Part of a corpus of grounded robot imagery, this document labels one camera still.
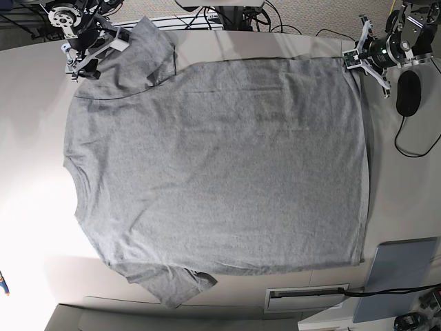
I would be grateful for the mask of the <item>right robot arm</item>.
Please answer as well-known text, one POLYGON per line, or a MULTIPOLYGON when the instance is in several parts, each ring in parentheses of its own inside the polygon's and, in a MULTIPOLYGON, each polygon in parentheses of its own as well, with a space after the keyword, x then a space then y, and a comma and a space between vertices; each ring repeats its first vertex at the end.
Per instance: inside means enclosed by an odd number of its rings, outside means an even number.
POLYGON ((48 19, 62 31, 66 43, 61 50, 66 56, 65 72, 73 81, 78 78, 97 80, 97 67, 117 36, 109 16, 122 7, 122 1, 53 1, 48 19))

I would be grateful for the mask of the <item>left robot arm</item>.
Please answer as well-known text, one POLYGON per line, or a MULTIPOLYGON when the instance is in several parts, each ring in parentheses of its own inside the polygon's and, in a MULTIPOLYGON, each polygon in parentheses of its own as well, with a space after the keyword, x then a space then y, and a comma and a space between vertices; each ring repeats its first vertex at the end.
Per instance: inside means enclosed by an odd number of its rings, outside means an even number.
POLYGON ((428 62, 433 57, 431 44, 440 25, 439 1, 401 1, 389 14, 386 35, 377 37, 372 23, 364 15, 362 34, 356 42, 360 68, 390 96, 389 68, 404 68, 428 62))

